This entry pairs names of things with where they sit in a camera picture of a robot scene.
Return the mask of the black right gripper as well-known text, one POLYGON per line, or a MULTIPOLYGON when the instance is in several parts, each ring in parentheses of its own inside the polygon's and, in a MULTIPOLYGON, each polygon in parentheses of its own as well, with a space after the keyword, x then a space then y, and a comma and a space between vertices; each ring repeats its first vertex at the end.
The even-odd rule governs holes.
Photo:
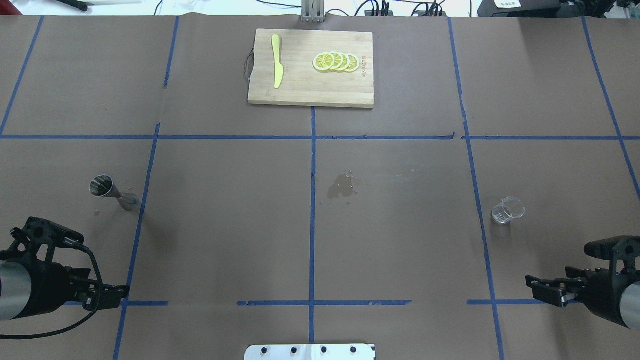
POLYGON ((636 274, 608 269, 565 266, 566 278, 553 280, 525 276, 535 300, 565 308, 582 292, 582 303, 595 316, 625 328, 636 327, 636 274))

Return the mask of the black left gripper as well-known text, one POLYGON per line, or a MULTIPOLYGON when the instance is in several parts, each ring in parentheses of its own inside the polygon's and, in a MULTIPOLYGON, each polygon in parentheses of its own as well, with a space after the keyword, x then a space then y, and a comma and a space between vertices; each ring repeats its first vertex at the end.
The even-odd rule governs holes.
POLYGON ((59 309, 68 302, 78 301, 82 307, 93 310, 117 309, 130 294, 130 285, 109 285, 93 283, 90 268, 73 268, 57 262, 45 263, 35 260, 30 264, 31 292, 27 303, 27 316, 44 315, 59 309))

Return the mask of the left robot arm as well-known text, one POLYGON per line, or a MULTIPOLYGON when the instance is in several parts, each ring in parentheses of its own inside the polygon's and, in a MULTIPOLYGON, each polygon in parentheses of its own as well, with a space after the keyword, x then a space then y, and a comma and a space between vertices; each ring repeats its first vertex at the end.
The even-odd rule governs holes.
POLYGON ((55 312, 66 303, 84 310, 118 308, 130 294, 129 285, 99 286, 89 268, 58 263, 36 265, 13 260, 1 262, 1 319, 12 321, 55 312))

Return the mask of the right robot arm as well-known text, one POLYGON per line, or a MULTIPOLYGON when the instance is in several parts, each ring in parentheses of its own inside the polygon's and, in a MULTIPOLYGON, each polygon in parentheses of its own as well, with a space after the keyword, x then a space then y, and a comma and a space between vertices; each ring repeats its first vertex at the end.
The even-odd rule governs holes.
POLYGON ((596 317, 639 332, 640 287, 637 273, 618 273, 604 268, 566 267, 566 277, 525 277, 535 300, 558 308, 584 305, 596 317))

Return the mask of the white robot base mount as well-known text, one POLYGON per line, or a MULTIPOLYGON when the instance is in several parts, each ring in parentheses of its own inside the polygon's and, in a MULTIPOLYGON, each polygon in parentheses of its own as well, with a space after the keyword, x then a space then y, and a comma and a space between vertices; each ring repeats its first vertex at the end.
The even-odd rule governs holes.
POLYGON ((249 346, 245 360, 375 360, 374 344, 255 344, 249 346))

